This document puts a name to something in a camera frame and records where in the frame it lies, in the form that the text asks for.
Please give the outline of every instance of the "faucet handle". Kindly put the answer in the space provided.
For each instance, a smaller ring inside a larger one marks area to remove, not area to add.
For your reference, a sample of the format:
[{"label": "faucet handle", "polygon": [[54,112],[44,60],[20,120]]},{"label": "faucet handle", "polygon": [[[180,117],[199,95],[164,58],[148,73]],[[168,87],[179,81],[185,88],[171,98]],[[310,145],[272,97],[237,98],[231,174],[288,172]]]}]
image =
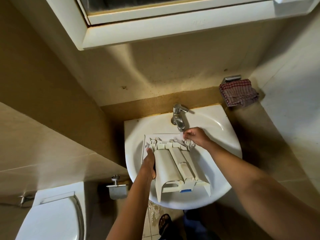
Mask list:
[{"label": "faucet handle", "polygon": [[173,112],[174,112],[175,114],[180,113],[181,110],[184,111],[184,112],[188,112],[188,111],[189,111],[189,109],[187,109],[187,108],[185,108],[185,107],[182,107],[181,104],[174,104],[174,106],[173,106]]}]

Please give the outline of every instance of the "person's right arm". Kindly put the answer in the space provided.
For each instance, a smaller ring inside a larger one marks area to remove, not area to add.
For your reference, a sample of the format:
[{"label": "person's right arm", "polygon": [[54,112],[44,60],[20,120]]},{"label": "person's right arm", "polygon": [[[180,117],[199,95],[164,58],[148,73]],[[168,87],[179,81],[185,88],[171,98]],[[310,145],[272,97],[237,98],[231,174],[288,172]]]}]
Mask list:
[{"label": "person's right arm", "polygon": [[320,213],[280,183],[210,140],[198,127],[184,138],[206,149],[252,219],[276,240],[320,239]]}]

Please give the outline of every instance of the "towel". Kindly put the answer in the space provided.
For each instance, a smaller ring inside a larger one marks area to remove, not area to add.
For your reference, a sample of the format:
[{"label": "towel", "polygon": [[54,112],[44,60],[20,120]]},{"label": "towel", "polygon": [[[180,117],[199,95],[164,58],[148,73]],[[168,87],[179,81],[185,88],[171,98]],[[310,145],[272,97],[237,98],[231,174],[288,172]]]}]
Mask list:
[{"label": "towel", "polygon": [[220,84],[219,90],[228,107],[235,105],[246,107],[259,99],[259,94],[252,88],[249,79]]}]

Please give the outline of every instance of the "person's left arm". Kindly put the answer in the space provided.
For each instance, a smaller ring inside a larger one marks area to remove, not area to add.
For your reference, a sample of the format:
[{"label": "person's left arm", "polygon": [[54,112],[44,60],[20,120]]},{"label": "person's left arm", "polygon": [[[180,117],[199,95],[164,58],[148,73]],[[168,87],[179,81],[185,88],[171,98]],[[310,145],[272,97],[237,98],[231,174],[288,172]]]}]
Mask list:
[{"label": "person's left arm", "polygon": [[132,184],[124,206],[115,220],[106,240],[141,240],[148,207],[151,181],[156,177],[155,156],[147,148],[139,173]]}]

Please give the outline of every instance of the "hand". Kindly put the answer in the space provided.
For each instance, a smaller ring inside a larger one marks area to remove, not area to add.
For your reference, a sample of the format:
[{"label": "hand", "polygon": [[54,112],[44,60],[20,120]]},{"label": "hand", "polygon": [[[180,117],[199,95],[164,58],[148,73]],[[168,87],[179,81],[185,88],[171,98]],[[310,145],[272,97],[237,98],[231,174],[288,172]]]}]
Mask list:
[{"label": "hand", "polygon": [[185,140],[192,140],[195,144],[204,149],[212,142],[203,129],[199,127],[187,129],[183,133],[183,138]]},{"label": "hand", "polygon": [[156,178],[156,172],[155,172],[155,155],[152,152],[152,149],[147,148],[146,152],[148,153],[148,155],[146,156],[146,158],[143,160],[141,168],[145,169],[146,173],[150,173],[152,179]]}]

